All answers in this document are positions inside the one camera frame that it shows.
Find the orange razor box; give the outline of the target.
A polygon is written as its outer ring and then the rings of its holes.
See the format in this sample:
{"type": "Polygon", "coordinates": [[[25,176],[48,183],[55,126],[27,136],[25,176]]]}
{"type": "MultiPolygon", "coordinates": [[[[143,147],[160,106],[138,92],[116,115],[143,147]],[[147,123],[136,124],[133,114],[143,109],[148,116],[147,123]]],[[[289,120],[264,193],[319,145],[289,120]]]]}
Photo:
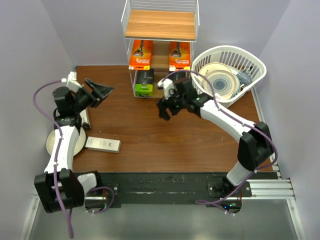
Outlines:
{"type": "Polygon", "coordinates": [[[152,40],[135,39],[131,53],[129,54],[129,70],[148,71],[151,68],[151,61],[154,49],[152,40]]]}
{"type": "Polygon", "coordinates": [[[171,41],[169,44],[169,71],[191,69],[191,51],[189,42],[171,41]]]}

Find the silver grey box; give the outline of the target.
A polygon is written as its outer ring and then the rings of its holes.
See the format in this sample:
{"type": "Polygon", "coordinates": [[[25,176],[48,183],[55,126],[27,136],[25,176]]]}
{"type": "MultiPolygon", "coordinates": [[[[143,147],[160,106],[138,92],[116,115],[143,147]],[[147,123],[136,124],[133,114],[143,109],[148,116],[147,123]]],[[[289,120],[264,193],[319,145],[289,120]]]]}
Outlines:
{"type": "Polygon", "coordinates": [[[121,141],[89,136],[86,139],[84,147],[93,151],[118,154],[121,147],[121,141]]]}

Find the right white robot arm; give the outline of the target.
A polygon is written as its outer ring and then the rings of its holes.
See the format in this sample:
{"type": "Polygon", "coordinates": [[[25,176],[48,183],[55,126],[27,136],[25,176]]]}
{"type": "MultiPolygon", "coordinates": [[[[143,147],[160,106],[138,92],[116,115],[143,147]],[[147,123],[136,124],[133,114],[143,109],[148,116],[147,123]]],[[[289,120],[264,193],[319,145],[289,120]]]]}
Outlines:
{"type": "Polygon", "coordinates": [[[238,143],[237,163],[219,189],[227,196],[235,196],[242,182],[275,152],[266,123],[246,120],[223,107],[211,95],[197,93],[191,80],[174,83],[163,79],[157,83],[157,88],[163,91],[163,97],[157,102],[160,118],[168,121],[186,109],[220,127],[238,143]]]}

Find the white small box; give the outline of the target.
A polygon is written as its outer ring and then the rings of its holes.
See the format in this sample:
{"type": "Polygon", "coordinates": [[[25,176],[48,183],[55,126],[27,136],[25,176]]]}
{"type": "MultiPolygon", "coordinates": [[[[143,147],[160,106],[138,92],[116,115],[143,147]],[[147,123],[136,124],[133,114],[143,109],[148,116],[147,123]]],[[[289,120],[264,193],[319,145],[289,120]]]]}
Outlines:
{"type": "Polygon", "coordinates": [[[80,117],[81,117],[82,128],[84,130],[90,130],[91,124],[90,124],[89,112],[87,108],[81,111],[80,117]]]}

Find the black green razor box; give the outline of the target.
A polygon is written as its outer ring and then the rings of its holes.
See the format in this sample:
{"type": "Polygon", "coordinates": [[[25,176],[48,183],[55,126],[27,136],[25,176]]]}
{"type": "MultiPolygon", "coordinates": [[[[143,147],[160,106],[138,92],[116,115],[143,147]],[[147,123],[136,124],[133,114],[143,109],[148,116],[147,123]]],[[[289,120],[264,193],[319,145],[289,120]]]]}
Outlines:
{"type": "Polygon", "coordinates": [[[170,71],[169,72],[169,79],[172,80],[174,83],[183,82],[188,74],[185,71],[170,71]]]}
{"type": "Polygon", "coordinates": [[[154,70],[137,70],[134,93],[136,97],[154,96],[154,70]]]}

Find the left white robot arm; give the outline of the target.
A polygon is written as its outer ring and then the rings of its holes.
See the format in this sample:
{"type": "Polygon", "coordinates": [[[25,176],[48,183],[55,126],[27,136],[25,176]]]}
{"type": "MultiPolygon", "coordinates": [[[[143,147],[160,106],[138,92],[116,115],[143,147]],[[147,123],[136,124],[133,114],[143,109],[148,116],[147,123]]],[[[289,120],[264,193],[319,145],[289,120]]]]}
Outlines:
{"type": "Polygon", "coordinates": [[[97,108],[112,91],[113,87],[86,78],[76,90],[65,85],[52,92],[56,108],[46,118],[54,124],[55,140],[44,172],[34,178],[35,189],[47,213],[65,213],[83,206],[87,193],[99,196],[103,192],[104,184],[97,171],[76,176],[72,166],[82,128],[80,113],[88,107],[97,108]]]}

